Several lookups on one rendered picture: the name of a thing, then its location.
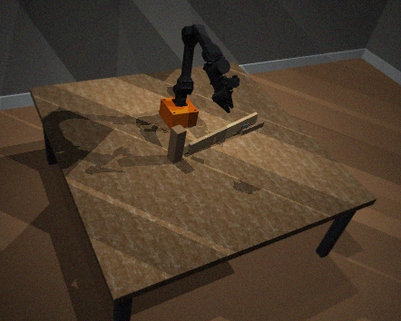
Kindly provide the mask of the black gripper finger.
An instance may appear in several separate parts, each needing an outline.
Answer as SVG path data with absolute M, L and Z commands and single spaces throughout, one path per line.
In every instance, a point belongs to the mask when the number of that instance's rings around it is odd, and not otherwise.
M 217 103 L 224 111 L 226 111 L 227 113 L 230 113 L 230 107 L 229 107 L 229 104 L 228 104 L 228 97 L 229 96 L 226 96 L 225 98 L 223 98 L 223 99 L 221 99 L 219 101 L 216 101 L 215 103 Z
M 230 91 L 230 92 L 228 92 L 228 95 L 227 95 L 227 96 L 229 96 L 229 97 L 228 97 L 228 104 L 229 104 L 229 107 L 230 107 L 231 109 L 234 108 L 234 107 L 233 107 L 233 102 L 232 102 L 232 97 L 231 97 L 232 92 L 233 92 L 233 90 Z

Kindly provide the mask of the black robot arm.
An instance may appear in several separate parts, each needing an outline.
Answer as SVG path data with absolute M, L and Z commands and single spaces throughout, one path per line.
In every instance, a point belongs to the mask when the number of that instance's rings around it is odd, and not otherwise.
M 191 68 L 194 47 L 197 43 L 200 43 L 202 58 L 207 62 L 204 64 L 203 71 L 206 71 L 210 80 L 230 70 L 229 62 L 225 60 L 225 56 L 223 56 L 220 48 L 212 43 L 205 31 L 204 25 L 194 24 L 192 26 L 185 26 L 181 30 L 181 39 L 184 43 L 181 76 L 172 89 L 175 93 L 175 99 L 172 99 L 172 101 L 177 107 L 188 106 L 186 103 L 187 95 L 191 95 L 194 88 L 194 82 L 191 79 Z M 238 75 L 233 75 L 232 78 L 227 78 L 225 75 L 225 77 L 222 78 L 224 87 L 237 88 L 240 86 L 240 78 Z

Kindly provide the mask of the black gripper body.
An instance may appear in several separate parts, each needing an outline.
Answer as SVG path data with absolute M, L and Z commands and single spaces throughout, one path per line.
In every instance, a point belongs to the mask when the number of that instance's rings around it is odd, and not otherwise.
M 218 77 L 215 77 L 210 80 L 210 85 L 212 85 L 212 87 L 215 91 L 211 97 L 214 102 L 225 98 L 228 95 L 228 92 L 230 92 L 230 90 L 233 90 L 233 87 L 227 87 L 227 86 L 224 87 L 223 86 L 223 84 L 222 84 L 223 78 L 222 77 L 224 77 L 224 76 L 219 75 Z

